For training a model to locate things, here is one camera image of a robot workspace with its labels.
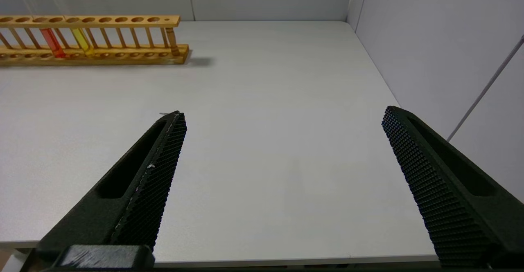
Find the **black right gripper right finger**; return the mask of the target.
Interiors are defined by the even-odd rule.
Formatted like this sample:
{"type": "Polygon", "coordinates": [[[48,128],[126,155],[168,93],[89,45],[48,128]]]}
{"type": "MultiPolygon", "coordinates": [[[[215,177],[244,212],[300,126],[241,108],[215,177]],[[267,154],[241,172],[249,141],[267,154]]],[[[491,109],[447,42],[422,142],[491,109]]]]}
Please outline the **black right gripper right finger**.
{"type": "Polygon", "coordinates": [[[388,106],[382,128],[441,266],[522,266],[524,205],[417,116],[388,106]]]}

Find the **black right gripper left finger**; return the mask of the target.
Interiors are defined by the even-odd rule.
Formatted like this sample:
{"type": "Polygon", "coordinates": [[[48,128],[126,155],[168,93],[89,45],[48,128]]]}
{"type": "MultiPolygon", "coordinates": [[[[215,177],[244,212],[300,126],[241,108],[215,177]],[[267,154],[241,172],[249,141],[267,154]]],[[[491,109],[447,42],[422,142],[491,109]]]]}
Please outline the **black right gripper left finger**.
{"type": "Polygon", "coordinates": [[[38,251],[73,245],[154,249],[187,125],[175,111],[158,119],[41,239],[38,251]]]}

